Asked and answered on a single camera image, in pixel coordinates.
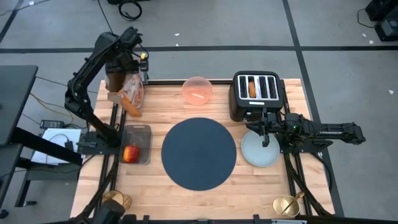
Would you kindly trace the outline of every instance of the wooden table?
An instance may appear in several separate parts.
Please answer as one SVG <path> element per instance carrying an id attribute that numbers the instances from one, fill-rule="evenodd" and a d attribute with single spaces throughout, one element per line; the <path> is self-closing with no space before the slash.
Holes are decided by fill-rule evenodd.
<path id="1" fill-rule="evenodd" d="M 291 112 L 309 118 L 300 79 L 284 81 Z M 116 190 L 132 198 L 132 206 L 126 214 L 136 214 L 140 220 L 143 215 L 150 215 L 151 220 L 252 219 L 254 214 L 259 214 L 260 218 L 280 218 L 274 212 L 272 202 L 276 197 L 290 195 L 284 158 L 281 155 L 273 166 L 266 168 L 254 167 L 244 159 L 240 145 L 248 129 L 243 123 L 229 118 L 228 89 L 229 85 L 213 85 L 211 100 L 205 105 L 193 106 L 184 103 L 181 86 L 145 87 L 143 116 L 132 118 L 127 115 L 126 125 L 151 126 L 152 155 L 147 166 L 119 164 Z M 113 103 L 106 100 L 106 94 L 102 81 L 95 115 L 109 123 Z M 236 144 L 236 165 L 231 176 L 220 186 L 207 191 L 178 186 L 166 174 L 162 164 L 161 149 L 167 132 L 175 124 L 194 117 L 221 123 Z M 322 164 L 310 154 L 301 154 L 301 158 L 308 188 L 327 211 L 334 213 Z M 71 217 L 78 215 L 96 192 L 102 161 L 103 156 L 96 156 L 82 168 Z"/>

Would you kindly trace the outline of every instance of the gray floor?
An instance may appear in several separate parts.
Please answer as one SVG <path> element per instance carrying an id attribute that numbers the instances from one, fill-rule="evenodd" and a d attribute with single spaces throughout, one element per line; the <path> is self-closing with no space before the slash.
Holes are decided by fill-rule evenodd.
<path id="1" fill-rule="evenodd" d="M 0 13 L 13 9 L 16 0 L 0 2 Z M 144 46 L 278 45 L 292 46 L 292 37 L 281 0 L 152 0 L 142 3 L 144 13 L 136 22 L 120 18 L 116 6 L 105 0 L 104 11 L 114 32 L 134 26 L 142 32 Z M 357 24 L 356 11 L 369 0 L 289 0 L 302 46 L 371 46 L 382 43 L 373 29 Z M 0 29 L 9 14 L 0 17 Z M 369 22 L 365 14 L 361 17 Z M 51 0 L 17 13 L 0 49 L 93 47 L 108 27 L 96 1 Z M 88 53 L 0 54 L 0 65 L 33 64 L 37 76 L 66 83 Z M 398 139 L 394 119 L 398 110 L 396 51 L 304 52 L 321 120 L 329 123 L 356 121 L 368 141 L 360 146 L 336 142 L 331 161 L 347 217 L 398 220 L 398 196 L 394 175 Z M 301 78 L 294 51 L 189 51 L 151 52 L 150 77 L 231 78 L 238 70 L 270 70 L 282 78 Z M 89 89 L 97 91 L 102 71 Z M 64 86 L 36 80 L 32 93 L 49 103 L 63 104 Z M 90 93 L 95 104 L 95 94 Z M 43 109 L 29 98 L 24 113 L 36 121 L 69 118 Z M 75 121 L 80 126 L 83 121 Z M 39 127 L 22 117 L 20 127 L 39 133 Z M 2 208 L 10 216 L 0 223 L 42 223 L 68 218 L 75 181 L 33 182 L 27 199 L 33 207 L 14 208 L 22 182 L 15 174 Z"/>

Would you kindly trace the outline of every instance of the light blue plate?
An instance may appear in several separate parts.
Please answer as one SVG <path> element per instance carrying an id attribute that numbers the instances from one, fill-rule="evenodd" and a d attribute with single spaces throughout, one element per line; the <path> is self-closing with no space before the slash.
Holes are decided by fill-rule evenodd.
<path id="1" fill-rule="evenodd" d="M 241 141 L 241 150 L 244 158 L 258 167 L 273 165 L 279 158 L 279 143 L 273 134 L 269 134 L 269 145 L 262 146 L 263 136 L 254 131 L 246 133 Z"/>

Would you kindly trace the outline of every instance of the dark blue round mat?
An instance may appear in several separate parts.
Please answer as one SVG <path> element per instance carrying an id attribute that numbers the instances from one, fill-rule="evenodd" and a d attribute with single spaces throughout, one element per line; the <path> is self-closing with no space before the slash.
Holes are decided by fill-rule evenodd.
<path id="1" fill-rule="evenodd" d="M 224 126 L 208 118 L 176 124 L 162 146 L 166 173 L 189 190 L 210 190 L 232 173 L 236 161 L 234 139 Z"/>

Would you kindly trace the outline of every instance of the toaster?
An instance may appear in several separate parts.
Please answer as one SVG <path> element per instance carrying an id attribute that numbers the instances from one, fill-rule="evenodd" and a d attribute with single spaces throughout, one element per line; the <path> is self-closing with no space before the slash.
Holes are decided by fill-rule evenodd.
<path id="1" fill-rule="evenodd" d="M 264 108 L 268 113 L 280 111 L 283 97 L 276 73 L 240 71 L 229 88 L 229 115 L 233 121 L 258 121 Z"/>

